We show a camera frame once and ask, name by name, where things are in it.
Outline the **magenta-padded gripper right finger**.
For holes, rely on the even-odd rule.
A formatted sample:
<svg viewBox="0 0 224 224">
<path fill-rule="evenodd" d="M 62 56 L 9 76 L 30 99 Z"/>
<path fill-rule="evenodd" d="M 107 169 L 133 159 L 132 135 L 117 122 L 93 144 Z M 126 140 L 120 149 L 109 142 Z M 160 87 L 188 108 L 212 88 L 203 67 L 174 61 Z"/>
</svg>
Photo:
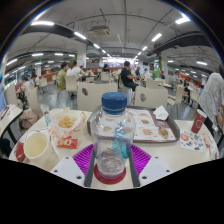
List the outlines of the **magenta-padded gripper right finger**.
<svg viewBox="0 0 224 224">
<path fill-rule="evenodd" d="M 133 187 L 142 187 L 172 173 L 159 157 L 149 155 L 136 145 L 129 153 L 130 172 Z"/>
</svg>

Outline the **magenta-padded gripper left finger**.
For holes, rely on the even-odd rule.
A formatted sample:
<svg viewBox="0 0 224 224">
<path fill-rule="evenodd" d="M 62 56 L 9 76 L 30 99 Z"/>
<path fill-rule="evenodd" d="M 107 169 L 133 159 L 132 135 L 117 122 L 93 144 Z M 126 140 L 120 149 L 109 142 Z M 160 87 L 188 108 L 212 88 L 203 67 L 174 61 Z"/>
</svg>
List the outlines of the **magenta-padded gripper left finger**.
<svg viewBox="0 0 224 224">
<path fill-rule="evenodd" d="M 82 187 L 90 187 L 93 178 L 95 154 L 89 145 L 74 156 L 65 156 L 51 173 Z"/>
</svg>

